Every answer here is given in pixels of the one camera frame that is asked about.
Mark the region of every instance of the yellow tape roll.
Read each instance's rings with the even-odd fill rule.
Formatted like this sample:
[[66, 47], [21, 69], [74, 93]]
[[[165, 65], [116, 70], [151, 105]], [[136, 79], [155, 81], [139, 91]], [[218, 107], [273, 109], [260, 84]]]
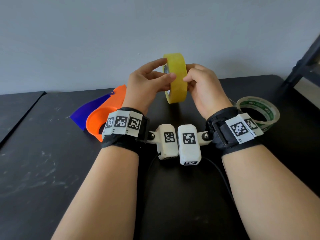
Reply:
[[180, 53], [165, 54], [163, 57], [168, 59], [167, 64], [162, 68], [163, 72], [173, 72], [177, 75], [176, 80], [171, 83], [170, 93], [165, 92], [168, 103], [183, 102], [186, 99], [188, 89], [188, 83], [182, 80], [187, 75], [184, 58]]

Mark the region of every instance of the black metal frame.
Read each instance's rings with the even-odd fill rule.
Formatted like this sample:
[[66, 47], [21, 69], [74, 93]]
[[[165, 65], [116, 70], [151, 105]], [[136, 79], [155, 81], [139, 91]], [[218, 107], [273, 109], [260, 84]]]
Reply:
[[285, 83], [294, 87], [302, 77], [305, 77], [312, 83], [320, 87], [320, 64], [318, 60], [320, 58], [320, 35], [310, 46], [308, 51], [302, 57], [301, 60], [292, 69], [292, 72], [285, 80]]

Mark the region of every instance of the black and white pattern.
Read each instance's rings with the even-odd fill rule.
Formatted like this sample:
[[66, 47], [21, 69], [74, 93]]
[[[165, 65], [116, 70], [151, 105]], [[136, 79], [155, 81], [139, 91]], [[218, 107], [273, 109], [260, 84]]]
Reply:
[[236, 123], [230, 126], [236, 136], [241, 136], [245, 133], [248, 133], [248, 129], [242, 124], [242, 122]]
[[126, 116], [117, 116], [115, 119], [114, 127], [126, 127], [128, 117]]
[[165, 132], [164, 133], [165, 142], [176, 142], [174, 139], [174, 133], [173, 132]]
[[256, 123], [252, 119], [245, 119], [244, 121], [249, 126], [250, 129], [253, 130], [253, 129], [257, 129], [258, 128]]
[[140, 128], [140, 124], [141, 124], [141, 120], [134, 118], [134, 117], [130, 117], [129, 123], [128, 123], [128, 128], [131, 128], [131, 129], [138, 131]]
[[194, 133], [183, 133], [183, 144], [195, 144], [196, 138]]
[[113, 120], [114, 120], [114, 117], [108, 118], [108, 120], [106, 121], [106, 127], [105, 127], [105, 129], [108, 129], [108, 128], [111, 128], [111, 127], [112, 127]]
[[185, 161], [184, 165], [196, 165], [197, 161]]

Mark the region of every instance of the hand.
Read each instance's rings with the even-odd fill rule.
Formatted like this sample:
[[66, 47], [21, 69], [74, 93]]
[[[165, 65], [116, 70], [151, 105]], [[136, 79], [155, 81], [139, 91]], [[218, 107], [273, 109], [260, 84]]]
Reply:
[[232, 107], [212, 70], [199, 64], [187, 64], [186, 70], [183, 80], [188, 82], [188, 91], [203, 118], [207, 120], [219, 110]]
[[166, 58], [151, 61], [129, 76], [127, 91], [122, 107], [137, 109], [147, 114], [157, 92], [170, 90], [170, 83], [176, 79], [174, 73], [155, 72], [154, 69], [167, 63]]

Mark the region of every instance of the forearm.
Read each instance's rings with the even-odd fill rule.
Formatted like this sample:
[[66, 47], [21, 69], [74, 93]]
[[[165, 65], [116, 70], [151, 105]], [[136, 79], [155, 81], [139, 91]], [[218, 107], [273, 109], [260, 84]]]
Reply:
[[52, 239], [133, 239], [138, 155], [100, 151]]
[[222, 160], [251, 239], [319, 239], [320, 199], [265, 146]]

